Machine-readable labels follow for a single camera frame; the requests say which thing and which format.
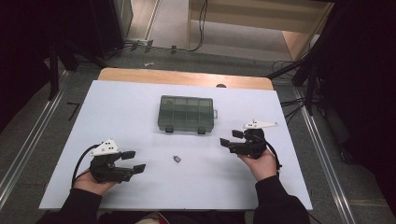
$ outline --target white table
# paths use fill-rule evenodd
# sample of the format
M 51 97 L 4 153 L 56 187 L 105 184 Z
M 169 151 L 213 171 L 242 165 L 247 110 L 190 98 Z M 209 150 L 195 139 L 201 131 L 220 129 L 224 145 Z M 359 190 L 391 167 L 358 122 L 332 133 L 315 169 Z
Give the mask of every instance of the white table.
M 219 112 L 212 133 L 164 133 L 157 125 L 161 95 L 208 97 Z M 59 209 L 67 198 L 81 153 L 113 138 L 121 151 L 134 150 L 119 167 L 145 163 L 143 174 L 112 188 L 101 203 L 112 210 L 252 210 L 256 183 L 248 167 L 228 148 L 231 130 L 243 131 L 252 119 L 277 122 L 264 130 L 283 167 L 280 179 L 289 194 L 311 210 L 305 182 L 275 91 L 94 81 L 54 170 L 40 209 Z M 173 160 L 179 156 L 181 162 Z M 89 167 L 86 156 L 79 171 Z

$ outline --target person's arm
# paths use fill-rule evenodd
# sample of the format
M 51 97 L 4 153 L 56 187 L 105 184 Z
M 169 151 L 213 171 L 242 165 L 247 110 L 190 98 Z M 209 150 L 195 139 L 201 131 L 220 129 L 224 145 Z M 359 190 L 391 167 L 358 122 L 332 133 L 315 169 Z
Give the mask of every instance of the person's arm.
M 59 212 L 50 212 L 36 224 L 97 223 L 96 215 L 102 196 L 115 185 L 114 182 L 97 183 L 90 172 L 80 176 Z
M 289 195 L 280 183 L 276 175 L 276 160 L 269 150 L 265 150 L 257 160 L 242 155 L 238 157 L 258 181 L 256 191 L 259 206 L 254 212 L 254 224 L 310 223 L 303 204 L 298 198 Z

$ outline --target black cable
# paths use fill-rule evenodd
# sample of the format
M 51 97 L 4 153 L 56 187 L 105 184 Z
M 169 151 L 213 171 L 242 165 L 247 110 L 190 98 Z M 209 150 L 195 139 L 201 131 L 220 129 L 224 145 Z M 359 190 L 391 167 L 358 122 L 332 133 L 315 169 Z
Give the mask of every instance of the black cable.
M 301 108 L 303 108 L 303 106 L 304 106 L 304 105 L 299 105 L 299 106 L 297 107 L 297 109 L 295 109 L 295 110 L 293 111 L 293 114 L 292 114 L 291 117 L 289 118 L 289 120 L 288 120 L 288 122 L 286 123 L 286 125 L 289 125 L 291 119 L 294 117 L 294 115 L 297 114 L 297 112 L 298 112 Z
M 199 15 L 199 31 L 200 31 L 200 36 L 201 36 L 200 41 L 198 43 L 198 46 L 195 49 L 189 49 L 189 51 L 196 51 L 204 44 L 204 29 L 205 29 L 206 12 L 207 12 L 207 0 L 205 0 L 204 5 L 201 8 L 201 13 Z
M 317 223 L 322 224 L 317 218 L 312 216 L 309 212 L 307 212 L 309 216 L 311 216 Z
M 96 147 L 99 147 L 99 146 L 100 146 L 100 145 L 93 145 L 93 146 L 87 148 L 87 149 L 82 153 L 81 157 L 79 158 L 79 160 L 78 160 L 78 162 L 77 162 L 75 171 L 74 171 L 74 173 L 73 173 L 72 188 L 73 188 L 74 184 L 76 183 L 76 179 L 77 179 L 78 177 L 80 177 L 80 176 L 85 175 L 86 173 L 88 173 L 88 171 L 86 171 L 86 172 L 84 172 L 83 174 L 81 174 L 81 175 L 79 175 L 78 177 L 76 177 L 77 171 L 78 171 L 78 167 L 79 167 L 79 165 L 81 164 L 82 160 L 84 159 L 85 155 L 87 155 L 87 153 L 88 153 L 91 149 L 96 148 Z
M 131 49 L 131 48 L 135 48 L 135 47 L 144 48 L 144 49 L 163 49 L 163 50 L 190 51 L 190 52 L 196 51 L 204 44 L 206 12 L 207 12 L 207 0 L 205 0 L 204 5 L 201 8 L 201 12 L 200 12 L 200 16 L 199 16 L 200 41 L 198 43 L 198 46 L 195 47 L 195 49 L 169 49 L 169 48 L 152 47 L 152 46 L 145 46 L 145 45 L 139 45 L 139 44 L 136 45 L 133 42 L 125 42 L 125 44 L 132 44 L 132 46 L 127 46 L 123 49 L 117 49 L 117 50 L 111 51 L 109 53 L 115 53 L 115 52 L 123 51 L 126 49 Z

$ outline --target hand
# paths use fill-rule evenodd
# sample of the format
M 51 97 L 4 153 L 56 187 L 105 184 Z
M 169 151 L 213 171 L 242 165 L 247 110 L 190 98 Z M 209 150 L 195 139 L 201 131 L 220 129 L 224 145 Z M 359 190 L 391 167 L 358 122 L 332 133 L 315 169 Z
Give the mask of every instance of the hand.
M 98 183 L 92 176 L 91 172 L 87 172 L 80 176 L 74 185 L 75 189 L 84 189 L 89 192 L 103 196 L 109 189 L 111 189 L 117 182 Z
M 264 150 L 257 160 L 245 155 L 238 155 L 238 157 L 250 168 L 257 181 L 276 175 L 275 157 L 268 149 Z

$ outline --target plastic container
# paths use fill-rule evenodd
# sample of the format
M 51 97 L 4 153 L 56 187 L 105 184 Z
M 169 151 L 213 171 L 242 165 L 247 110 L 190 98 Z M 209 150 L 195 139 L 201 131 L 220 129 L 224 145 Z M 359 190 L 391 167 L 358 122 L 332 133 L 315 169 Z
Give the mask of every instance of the plastic container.
M 210 98 L 163 95 L 158 126 L 167 133 L 211 133 L 214 126 L 213 113 L 213 100 Z

